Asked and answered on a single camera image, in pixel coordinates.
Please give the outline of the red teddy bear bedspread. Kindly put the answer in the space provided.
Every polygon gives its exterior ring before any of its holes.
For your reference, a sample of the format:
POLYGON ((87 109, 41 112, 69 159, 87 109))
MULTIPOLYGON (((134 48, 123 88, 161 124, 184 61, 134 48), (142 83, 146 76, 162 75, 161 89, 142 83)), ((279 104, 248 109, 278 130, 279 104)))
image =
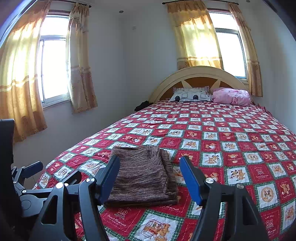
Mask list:
POLYGON ((115 146, 159 146, 169 154, 178 203, 151 208, 99 207, 110 240, 189 240, 201 213, 179 167, 188 157, 206 177, 242 183, 270 240, 281 240, 295 220, 295 134, 264 109, 213 102, 163 100, 133 113, 62 152, 35 184, 50 188, 74 170, 93 176, 115 146))

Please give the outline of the beige rear window right curtain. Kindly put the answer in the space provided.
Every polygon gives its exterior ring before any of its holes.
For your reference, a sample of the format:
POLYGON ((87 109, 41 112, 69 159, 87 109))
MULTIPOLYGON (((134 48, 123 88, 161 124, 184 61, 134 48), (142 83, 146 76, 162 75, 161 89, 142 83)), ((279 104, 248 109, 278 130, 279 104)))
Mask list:
POLYGON ((239 27, 239 33, 245 49, 249 93, 252 96, 263 97, 260 64, 251 36, 251 30, 238 5, 233 3, 228 5, 229 11, 239 27))

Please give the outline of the cream wooden headboard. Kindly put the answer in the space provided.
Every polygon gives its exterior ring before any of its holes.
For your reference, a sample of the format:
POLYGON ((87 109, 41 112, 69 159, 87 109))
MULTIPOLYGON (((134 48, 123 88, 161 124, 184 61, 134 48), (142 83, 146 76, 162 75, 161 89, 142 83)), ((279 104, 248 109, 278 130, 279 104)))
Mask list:
POLYGON ((154 90, 149 102, 157 102, 173 95, 173 88, 210 87, 210 92, 218 87, 231 87, 233 89, 247 90, 246 86, 230 73, 210 67, 193 66, 178 70, 164 79, 154 90))

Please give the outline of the black item beside bed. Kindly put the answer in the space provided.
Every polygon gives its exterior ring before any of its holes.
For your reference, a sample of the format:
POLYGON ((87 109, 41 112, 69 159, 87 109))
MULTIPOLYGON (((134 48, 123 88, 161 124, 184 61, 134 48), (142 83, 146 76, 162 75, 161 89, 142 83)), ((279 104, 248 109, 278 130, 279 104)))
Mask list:
POLYGON ((152 105, 153 103, 152 102, 149 102, 148 100, 142 102, 140 105, 136 106, 134 111, 135 112, 138 112, 144 108, 147 108, 148 106, 152 105))

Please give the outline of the grey patterned pillow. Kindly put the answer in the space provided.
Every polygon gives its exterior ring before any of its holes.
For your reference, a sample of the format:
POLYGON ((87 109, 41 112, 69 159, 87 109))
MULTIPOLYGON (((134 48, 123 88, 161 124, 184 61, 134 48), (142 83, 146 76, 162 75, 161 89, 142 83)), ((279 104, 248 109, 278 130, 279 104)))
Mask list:
POLYGON ((170 102, 211 102, 211 94, 208 86, 194 88, 173 88, 174 93, 170 102))

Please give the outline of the yellow side window left curtain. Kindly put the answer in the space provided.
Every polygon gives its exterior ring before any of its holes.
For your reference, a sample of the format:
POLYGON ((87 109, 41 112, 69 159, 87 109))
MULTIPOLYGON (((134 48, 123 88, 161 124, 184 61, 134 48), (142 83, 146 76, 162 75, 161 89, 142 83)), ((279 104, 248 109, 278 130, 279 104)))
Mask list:
POLYGON ((15 121, 13 142, 47 128, 38 87, 41 26, 51 1, 37 1, 1 47, 1 118, 15 121))

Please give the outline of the brown knitted sweater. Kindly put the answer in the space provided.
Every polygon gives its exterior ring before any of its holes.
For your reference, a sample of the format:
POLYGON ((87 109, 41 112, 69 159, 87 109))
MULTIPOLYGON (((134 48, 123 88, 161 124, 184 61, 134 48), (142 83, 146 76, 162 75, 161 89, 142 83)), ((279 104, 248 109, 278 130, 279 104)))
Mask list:
POLYGON ((106 206, 156 206, 178 203, 178 187, 167 151, 158 146, 114 147, 120 168, 106 206))

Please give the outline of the beige side window right curtain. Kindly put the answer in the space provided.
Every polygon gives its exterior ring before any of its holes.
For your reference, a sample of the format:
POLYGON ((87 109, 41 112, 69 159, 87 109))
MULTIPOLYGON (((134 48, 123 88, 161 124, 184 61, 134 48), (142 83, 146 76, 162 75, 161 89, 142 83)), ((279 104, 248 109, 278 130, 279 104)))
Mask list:
POLYGON ((88 18, 89 6, 75 3, 66 35, 68 91, 74 113, 98 106, 89 66, 88 18))

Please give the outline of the rear window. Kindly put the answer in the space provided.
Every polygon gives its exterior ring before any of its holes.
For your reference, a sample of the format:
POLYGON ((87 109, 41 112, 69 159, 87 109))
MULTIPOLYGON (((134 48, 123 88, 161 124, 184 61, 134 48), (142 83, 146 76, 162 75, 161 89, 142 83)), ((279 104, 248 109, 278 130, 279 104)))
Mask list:
POLYGON ((245 51, 234 17, 225 11, 210 11, 221 51, 223 70, 247 82, 245 51))

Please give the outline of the pink pillow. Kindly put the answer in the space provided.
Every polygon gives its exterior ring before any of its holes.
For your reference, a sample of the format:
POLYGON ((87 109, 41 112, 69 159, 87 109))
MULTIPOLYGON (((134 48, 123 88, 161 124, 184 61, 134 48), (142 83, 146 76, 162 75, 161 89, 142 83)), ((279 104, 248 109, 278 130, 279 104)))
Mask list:
POLYGON ((246 90, 219 87, 212 93, 214 103, 248 106, 251 104, 251 97, 246 90))

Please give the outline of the side window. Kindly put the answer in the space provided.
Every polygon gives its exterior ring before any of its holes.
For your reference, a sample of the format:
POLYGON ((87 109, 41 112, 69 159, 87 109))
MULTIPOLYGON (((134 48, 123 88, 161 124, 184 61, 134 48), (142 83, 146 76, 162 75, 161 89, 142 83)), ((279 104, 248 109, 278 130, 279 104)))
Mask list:
POLYGON ((43 107, 70 99, 66 68, 68 23, 67 16, 49 15, 41 26, 37 69, 43 107))

